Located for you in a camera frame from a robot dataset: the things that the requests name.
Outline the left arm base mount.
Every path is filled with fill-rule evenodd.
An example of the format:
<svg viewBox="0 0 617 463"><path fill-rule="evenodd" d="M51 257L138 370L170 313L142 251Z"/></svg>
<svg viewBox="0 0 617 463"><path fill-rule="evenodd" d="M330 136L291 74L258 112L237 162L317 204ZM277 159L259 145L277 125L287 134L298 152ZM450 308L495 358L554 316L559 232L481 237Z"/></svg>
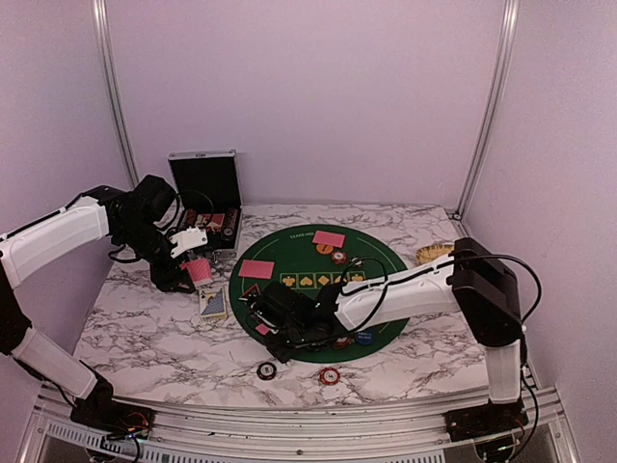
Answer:
<svg viewBox="0 0 617 463"><path fill-rule="evenodd" d="M154 411L144 406L112 400L94 404L77 399L70 413L73 422L107 432L113 440L130 435L146 438L151 430Z"/></svg>

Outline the blue small blind button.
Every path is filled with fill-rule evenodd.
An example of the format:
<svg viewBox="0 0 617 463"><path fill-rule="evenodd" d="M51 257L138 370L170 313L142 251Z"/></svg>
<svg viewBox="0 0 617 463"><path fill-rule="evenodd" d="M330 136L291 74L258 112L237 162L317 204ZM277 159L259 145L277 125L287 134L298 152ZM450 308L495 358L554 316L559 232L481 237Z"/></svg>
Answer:
<svg viewBox="0 0 617 463"><path fill-rule="evenodd" d="M355 333L355 343L361 346L369 346L375 343L376 334L372 329L367 329Z"/></svg>

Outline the black orange 100 chip stack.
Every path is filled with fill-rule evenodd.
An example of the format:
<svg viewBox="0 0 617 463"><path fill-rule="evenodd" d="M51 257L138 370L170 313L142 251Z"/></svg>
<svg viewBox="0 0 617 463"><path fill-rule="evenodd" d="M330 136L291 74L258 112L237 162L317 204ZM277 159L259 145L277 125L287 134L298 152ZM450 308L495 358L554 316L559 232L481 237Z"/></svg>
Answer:
<svg viewBox="0 0 617 463"><path fill-rule="evenodd" d="M256 370L257 377L263 381L270 381L277 375L277 367L271 362L263 362Z"/></svg>

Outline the red beige 5 chip stack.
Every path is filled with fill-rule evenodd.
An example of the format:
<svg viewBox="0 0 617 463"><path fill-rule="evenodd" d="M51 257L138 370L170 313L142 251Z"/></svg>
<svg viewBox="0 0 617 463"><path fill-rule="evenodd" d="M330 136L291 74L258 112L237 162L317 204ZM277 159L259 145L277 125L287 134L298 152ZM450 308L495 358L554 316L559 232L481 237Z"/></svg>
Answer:
<svg viewBox="0 0 617 463"><path fill-rule="evenodd" d="M340 373L336 368L323 368L319 372L319 379L323 385L333 386L340 381Z"/></svg>

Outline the red card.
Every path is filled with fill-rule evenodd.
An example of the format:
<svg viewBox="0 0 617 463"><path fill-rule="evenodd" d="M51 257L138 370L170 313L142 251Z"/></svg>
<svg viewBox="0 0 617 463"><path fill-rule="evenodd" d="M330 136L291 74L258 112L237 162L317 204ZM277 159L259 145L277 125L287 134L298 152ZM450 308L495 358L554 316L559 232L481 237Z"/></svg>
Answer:
<svg viewBox="0 0 617 463"><path fill-rule="evenodd" d="M327 245L335 248L342 248L345 242L345 235L330 231L317 231L312 239L314 244Z"/></svg>
<svg viewBox="0 0 617 463"><path fill-rule="evenodd" d="M238 275L241 278L270 280L274 272L273 261L244 259L241 263Z"/></svg>
<svg viewBox="0 0 617 463"><path fill-rule="evenodd" d="M262 336L267 336L268 334L273 333L273 330L266 326L265 324L258 324L255 327L255 330L260 333Z"/></svg>

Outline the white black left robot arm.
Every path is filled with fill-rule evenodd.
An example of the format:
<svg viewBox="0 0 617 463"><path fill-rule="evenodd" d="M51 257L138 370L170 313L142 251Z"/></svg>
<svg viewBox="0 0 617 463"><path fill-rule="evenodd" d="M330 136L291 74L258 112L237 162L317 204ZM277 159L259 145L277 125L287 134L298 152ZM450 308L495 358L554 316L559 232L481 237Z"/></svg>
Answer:
<svg viewBox="0 0 617 463"><path fill-rule="evenodd" d="M147 176L130 191L100 185L67 205L1 236L1 352L70 393L77 406L102 429L121 422L121 407L110 383L53 341L26 315L16 291L42 270L104 238L144 261L154 286L163 292L191 292L195 285L179 259L206 243L205 231L172 231L161 225L177 202L172 186Z"/></svg>

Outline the black red triangular dealer button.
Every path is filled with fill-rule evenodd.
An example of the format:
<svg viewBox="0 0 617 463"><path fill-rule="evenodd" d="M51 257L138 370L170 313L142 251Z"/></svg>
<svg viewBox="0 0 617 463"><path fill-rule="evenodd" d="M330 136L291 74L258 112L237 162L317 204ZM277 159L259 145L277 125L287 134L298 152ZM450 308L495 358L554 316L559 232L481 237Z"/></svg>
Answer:
<svg viewBox="0 0 617 463"><path fill-rule="evenodd" d="M252 303L260 294L261 289L259 285L253 284L238 297L238 300L244 303Z"/></svg>

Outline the red playing card deck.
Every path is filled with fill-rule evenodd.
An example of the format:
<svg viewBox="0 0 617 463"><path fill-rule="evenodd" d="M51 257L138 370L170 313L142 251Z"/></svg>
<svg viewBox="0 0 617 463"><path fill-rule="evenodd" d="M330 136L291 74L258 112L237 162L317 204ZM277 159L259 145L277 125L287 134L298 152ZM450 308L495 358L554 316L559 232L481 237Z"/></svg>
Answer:
<svg viewBox="0 0 617 463"><path fill-rule="evenodd" d="M207 259L196 259L180 264L186 270L195 288L208 285L213 281L212 270Z"/></svg>

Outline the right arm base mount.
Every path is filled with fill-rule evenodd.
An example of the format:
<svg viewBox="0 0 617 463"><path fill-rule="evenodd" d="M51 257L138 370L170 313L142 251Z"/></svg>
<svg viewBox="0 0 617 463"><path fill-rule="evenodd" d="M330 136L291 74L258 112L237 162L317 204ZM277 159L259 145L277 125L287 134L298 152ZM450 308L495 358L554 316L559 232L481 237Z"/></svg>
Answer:
<svg viewBox="0 0 617 463"><path fill-rule="evenodd" d="M520 428L529 423L526 412L516 404L492 404L451 410L444 415L452 442L490 436Z"/></svg>

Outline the orange round big blind button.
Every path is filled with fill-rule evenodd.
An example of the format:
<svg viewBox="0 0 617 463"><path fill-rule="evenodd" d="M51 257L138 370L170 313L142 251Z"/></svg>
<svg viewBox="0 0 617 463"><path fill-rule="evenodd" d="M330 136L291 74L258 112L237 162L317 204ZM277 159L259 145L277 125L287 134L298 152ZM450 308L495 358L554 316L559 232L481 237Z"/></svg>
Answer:
<svg viewBox="0 0 617 463"><path fill-rule="evenodd" d="M316 251L321 255L329 255L333 252L334 247L327 244L317 244Z"/></svg>

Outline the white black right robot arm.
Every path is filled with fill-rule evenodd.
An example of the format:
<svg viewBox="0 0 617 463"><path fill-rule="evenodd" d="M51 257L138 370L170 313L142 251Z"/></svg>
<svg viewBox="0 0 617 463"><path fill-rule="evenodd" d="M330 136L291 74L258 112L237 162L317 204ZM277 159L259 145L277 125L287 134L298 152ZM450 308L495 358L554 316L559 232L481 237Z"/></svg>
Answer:
<svg viewBox="0 0 617 463"><path fill-rule="evenodd" d="M485 351L489 402L479 408L477 422L497 432L515 416L523 364L518 280L505 260L461 238L451 253L415 269L361 282L342 276L315 298L273 282L250 309L269 328L265 344L282 363L294 349L321 347L376 325L460 312Z"/></svg>

